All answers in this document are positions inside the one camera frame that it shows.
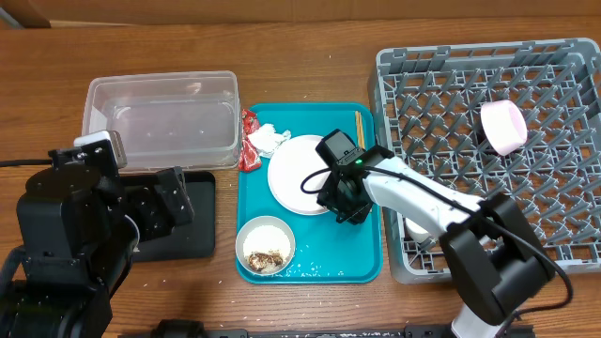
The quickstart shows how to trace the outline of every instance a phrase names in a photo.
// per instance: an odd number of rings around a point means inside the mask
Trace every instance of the clear plastic container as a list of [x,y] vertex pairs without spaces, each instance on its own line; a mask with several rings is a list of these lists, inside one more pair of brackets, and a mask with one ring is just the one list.
[[238,165],[240,108],[231,71],[99,78],[90,84],[82,135],[118,131],[125,172]]

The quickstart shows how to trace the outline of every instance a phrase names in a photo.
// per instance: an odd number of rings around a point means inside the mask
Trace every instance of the white plate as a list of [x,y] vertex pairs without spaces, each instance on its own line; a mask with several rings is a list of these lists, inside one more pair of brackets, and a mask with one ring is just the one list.
[[[302,181],[328,166],[316,152],[321,136],[304,135],[284,142],[273,154],[267,178],[273,197],[288,210],[300,215],[320,215],[328,211],[317,203],[317,194],[301,191]],[[330,173],[313,177],[305,184],[305,190],[321,189]]]

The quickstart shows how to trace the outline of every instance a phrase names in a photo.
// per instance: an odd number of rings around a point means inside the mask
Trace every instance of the chopsticks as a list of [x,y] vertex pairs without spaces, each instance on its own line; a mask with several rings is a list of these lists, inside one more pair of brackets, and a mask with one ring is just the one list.
[[363,134],[363,119],[361,113],[355,112],[355,125],[357,126],[357,146],[365,149],[365,135]]

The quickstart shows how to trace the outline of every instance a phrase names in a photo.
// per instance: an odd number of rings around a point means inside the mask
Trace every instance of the plastic bin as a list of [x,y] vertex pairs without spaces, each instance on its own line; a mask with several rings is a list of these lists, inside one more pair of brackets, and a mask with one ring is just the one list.
[[105,77],[90,85],[82,135],[118,131],[125,172],[232,168],[239,161],[239,110],[231,71]]
[[[382,50],[368,85],[378,143],[450,188],[509,194],[563,269],[598,272],[600,70],[587,38]],[[481,105],[495,100],[513,101],[529,130],[504,157],[473,130]],[[383,215],[396,280],[450,280],[438,246],[418,245],[403,215]]]

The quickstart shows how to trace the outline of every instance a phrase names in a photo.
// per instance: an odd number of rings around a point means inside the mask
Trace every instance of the white bowl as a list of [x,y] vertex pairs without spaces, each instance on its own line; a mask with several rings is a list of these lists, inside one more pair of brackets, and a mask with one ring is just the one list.
[[[279,269],[267,273],[256,272],[253,269],[251,269],[250,265],[248,264],[248,261],[244,257],[244,240],[248,237],[248,234],[250,234],[251,231],[255,230],[258,226],[261,225],[273,225],[277,228],[282,229],[282,231],[284,231],[284,233],[288,236],[288,239],[290,240],[290,254],[288,255],[288,258],[285,260],[285,262]],[[236,257],[238,258],[240,264],[249,272],[261,276],[270,276],[281,272],[288,266],[288,264],[290,264],[292,257],[294,257],[296,246],[297,245],[294,239],[294,234],[292,233],[292,229],[290,229],[288,224],[286,224],[284,221],[280,220],[277,217],[259,216],[251,219],[246,224],[244,224],[238,232],[238,235],[236,236]]]

